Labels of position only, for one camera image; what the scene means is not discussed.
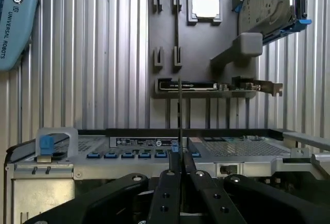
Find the metal handle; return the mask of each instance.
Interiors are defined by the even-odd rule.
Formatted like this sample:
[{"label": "metal handle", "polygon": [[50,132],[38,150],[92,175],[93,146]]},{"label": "metal handle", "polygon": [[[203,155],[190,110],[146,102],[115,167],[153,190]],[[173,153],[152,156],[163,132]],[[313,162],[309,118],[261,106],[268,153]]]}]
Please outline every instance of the metal handle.
[{"label": "metal handle", "polygon": [[36,156],[40,155],[40,137],[49,134],[66,134],[69,137],[68,157],[78,155],[78,130],[74,127],[43,127],[36,137]]}]

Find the corrugated metal wall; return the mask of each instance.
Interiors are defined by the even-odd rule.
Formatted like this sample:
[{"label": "corrugated metal wall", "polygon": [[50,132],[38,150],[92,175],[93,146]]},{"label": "corrugated metal wall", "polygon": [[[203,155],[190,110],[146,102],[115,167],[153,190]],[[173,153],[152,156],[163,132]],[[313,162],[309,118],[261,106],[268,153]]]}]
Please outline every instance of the corrugated metal wall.
[{"label": "corrugated metal wall", "polygon": [[[185,127],[286,127],[330,138],[327,3],[308,0],[307,31],[258,58],[259,79],[283,82],[282,98],[186,100]],[[147,0],[42,0],[32,38],[21,66],[0,73],[2,158],[41,126],[177,127],[176,101],[147,92]]]}]

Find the metal grate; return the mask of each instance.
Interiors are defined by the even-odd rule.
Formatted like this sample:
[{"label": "metal grate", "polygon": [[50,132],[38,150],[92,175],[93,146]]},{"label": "metal grate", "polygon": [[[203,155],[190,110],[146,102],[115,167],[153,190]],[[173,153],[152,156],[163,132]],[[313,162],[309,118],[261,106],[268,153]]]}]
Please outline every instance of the metal grate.
[{"label": "metal grate", "polygon": [[206,141],[203,144],[214,156],[280,156],[289,153],[265,141]]},{"label": "metal grate", "polygon": [[[94,146],[96,143],[100,142],[102,137],[79,137],[78,141],[78,150],[79,153],[83,153],[88,151],[92,146]],[[69,139],[60,142],[59,144],[55,145],[55,151],[56,152],[62,152],[66,153],[68,151],[69,147]]]}]

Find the hard drive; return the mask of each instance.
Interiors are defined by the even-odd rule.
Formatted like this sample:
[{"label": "hard drive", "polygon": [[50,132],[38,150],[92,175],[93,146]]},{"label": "hard drive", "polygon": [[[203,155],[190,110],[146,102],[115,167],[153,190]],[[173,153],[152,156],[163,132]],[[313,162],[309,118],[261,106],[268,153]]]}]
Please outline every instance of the hard drive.
[{"label": "hard drive", "polygon": [[304,30],[311,20],[307,0],[244,0],[238,23],[239,34],[262,33],[265,44]]}]

